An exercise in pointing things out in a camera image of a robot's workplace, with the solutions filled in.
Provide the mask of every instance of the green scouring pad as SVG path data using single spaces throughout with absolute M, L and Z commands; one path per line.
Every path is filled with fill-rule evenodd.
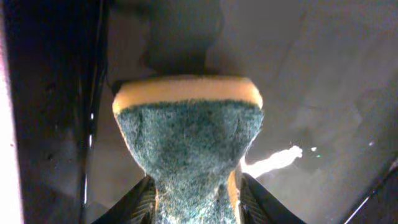
M 260 131 L 261 107 L 246 78 L 168 77 L 121 87 L 113 112 L 132 156 L 155 180 L 156 223 L 240 221 L 230 174 Z

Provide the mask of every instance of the yellow sponge layer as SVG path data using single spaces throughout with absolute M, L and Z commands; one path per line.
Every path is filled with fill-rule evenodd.
M 187 76 L 127 83 L 113 101 L 113 113 L 134 105 L 191 99 L 245 101 L 262 108 L 260 92 L 248 78 Z

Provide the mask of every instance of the yellow sponge edge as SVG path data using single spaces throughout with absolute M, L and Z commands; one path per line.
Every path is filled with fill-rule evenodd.
M 248 78 L 186 76 L 123 85 L 113 101 L 113 113 L 134 105 L 192 99 L 246 101 L 262 108 L 260 92 Z

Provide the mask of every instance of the glass surface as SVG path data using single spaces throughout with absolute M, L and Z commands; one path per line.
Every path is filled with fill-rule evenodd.
M 291 150 L 294 162 L 285 168 L 262 167 L 253 175 L 303 221 L 345 221 L 397 154 L 385 135 L 397 111 L 398 5 L 293 0 L 220 4 L 225 24 L 207 51 L 206 65 L 251 78 L 264 99 L 263 129 L 246 162 L 270 158 L 293 145 L 301 149 Z M 109 79 L 150 75 L 153 71 L 139 63 L 148 24 L 115 12 L 109 20 Z M 112 100 L 104 87 L 88 181 L 91 221 L 144 176 L 116 126 Z

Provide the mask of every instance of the sponge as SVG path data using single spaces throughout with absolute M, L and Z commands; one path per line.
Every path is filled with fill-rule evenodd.
M 246 78 L 122 86 L 113 111 L 133 158 L 155 180 L 156 223 L 236 222 L 228 177 L 260 131 L 261 106 Z

